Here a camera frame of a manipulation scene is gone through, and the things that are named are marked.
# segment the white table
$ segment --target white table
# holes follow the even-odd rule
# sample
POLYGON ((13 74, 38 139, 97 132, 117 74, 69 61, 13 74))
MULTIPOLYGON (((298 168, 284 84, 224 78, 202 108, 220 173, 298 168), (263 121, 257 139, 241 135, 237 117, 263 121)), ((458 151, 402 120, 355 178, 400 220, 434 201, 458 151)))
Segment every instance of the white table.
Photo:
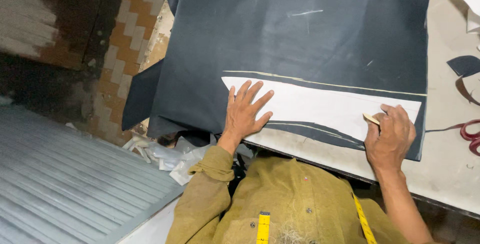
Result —
MULTIPOLYGON (((461 55, 480 58, 479 35, 466 33, 466 10, 461 0, 429 3, 427 130, 480 118, 480 107, 460 95, 455 88, 458 76, 447 65, 448 60, 461 55)), ((246 140, 375 180, 364 151, 267 128, 246 140)), ((460 137, 458 129, 427 133, 421 161, 405 160, 402 164, 410 192, 480 214, 480 157, 469 151, 469 143, 460 137)))

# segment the chalk mark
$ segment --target chalk mark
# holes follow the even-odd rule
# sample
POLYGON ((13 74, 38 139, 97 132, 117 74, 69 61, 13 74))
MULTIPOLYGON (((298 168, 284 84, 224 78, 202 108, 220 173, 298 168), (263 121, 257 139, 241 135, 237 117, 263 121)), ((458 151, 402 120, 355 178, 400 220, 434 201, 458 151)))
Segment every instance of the chalk mark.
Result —
POLYGON ((297 16, 297 15, 304 15, 304 14, 319 13, 319 12, 323 12, 323 10, 315 10, 315 11, 308 11, 308 12, 300 13, 300 14, 292 14, 292 15, 289 15, 289 17, 290 17, 290 16, 297 16))
POLYGON ((382 91, 382 92, 388 92, 388 93, 399 93, 399 94, 408 94, 408 95, 418 95, 418 96, 425 96, 425 97, 427 96, 427 94, 422 94, 422 93, 410 93, 410 92, 392 91, 392 90, 385 90, 385 89, 362 88, 362 87, 352 87, 352 86, 343 86, 343 85, 335 85, 335 84, 328 84, 328 83, 313 82, 313 81, 303 80, 302 78, 298 78, 298 77, 291 77, 291 76, 285 76, 285 75, 276 75, 276 74, 270 74, 270 73, 264 73, 264 72, 255 72, 255 71, 224 71, 224 72, 229 72, 229 73, 253 73, 253 74, 258 74, 258 75, 266 75, 266 76, 289 78, 289 79, 296 80, 296 81, 301 81, 301 82, 306 82, 306 83, 312 83, 312 84, 319 84, 319 85, 325 85, 325 86, 332 86, 332 87, 339 87, 339 88, 356 88, 356 89, 365 89, 365 90, 373 90, 373 91, 382 91))

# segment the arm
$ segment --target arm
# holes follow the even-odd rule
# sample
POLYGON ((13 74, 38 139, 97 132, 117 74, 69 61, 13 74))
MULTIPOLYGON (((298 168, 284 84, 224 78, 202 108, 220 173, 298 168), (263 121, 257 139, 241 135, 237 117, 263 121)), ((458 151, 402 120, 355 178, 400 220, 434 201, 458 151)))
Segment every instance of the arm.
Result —
POLYGON ((212 242, 220 213, 230 204, 227 184, 234 178, 233 154, 245 136, 260 131, 272 116, 272 112, 267 112, 255 121, 258 110, 272 98, 273 91, 251 104, 263 82, 249 89, 251 83, 243 84, 236 97, 235 88, 230 89, 222 137, 190 168, 189 174, 194 176, 175 207, 167 244, 212 242))
POLYGON ((381 108, 386 114, 374 116, 380 121, 380 130, 376 124, 369 122, 365 149, 380 183, 387 216, 409 242, 433 242, 401 171, 402 161, 416 136, 415 127, 400 105, 392 107, 383 104, 381 108))

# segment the person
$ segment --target person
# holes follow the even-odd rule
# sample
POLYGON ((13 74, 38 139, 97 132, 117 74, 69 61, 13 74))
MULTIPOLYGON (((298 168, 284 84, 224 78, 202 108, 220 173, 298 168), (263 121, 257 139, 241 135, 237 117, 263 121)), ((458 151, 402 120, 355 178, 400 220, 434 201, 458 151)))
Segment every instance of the person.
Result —
MULTIPOLYGON (((251 84, 243 84, 236 96, 231 87, 224 132, 203 160, 190 168, 194 176, 174 210, 166 243, 256 243, 261 211, 270 212, 269 243, 367 243, 350 184, 296 159, 255 158, 230 198, 237 146, 260 131, 273 114, 255 120, 274 92, 252 104, 263 83, 250 88, 251 84)), ((380 127, 368 123, 365 149, 386 214, 373 200, 359 199, 363 213, 378 244, 432 243, 401 170, 415 128, 401 106, 381 108, 385 113, 374 116, 380 127)))

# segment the corrugated metal sheet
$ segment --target corrugated metal sheet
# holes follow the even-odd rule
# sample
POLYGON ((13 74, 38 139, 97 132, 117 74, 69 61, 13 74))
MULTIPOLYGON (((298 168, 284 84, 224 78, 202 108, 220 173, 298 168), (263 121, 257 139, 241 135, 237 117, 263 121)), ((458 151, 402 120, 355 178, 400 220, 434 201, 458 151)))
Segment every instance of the corrugated metal sheet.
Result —
POLYGON ((0 106, 1 244, 116 243, 183 188, 129 151, 0 106))

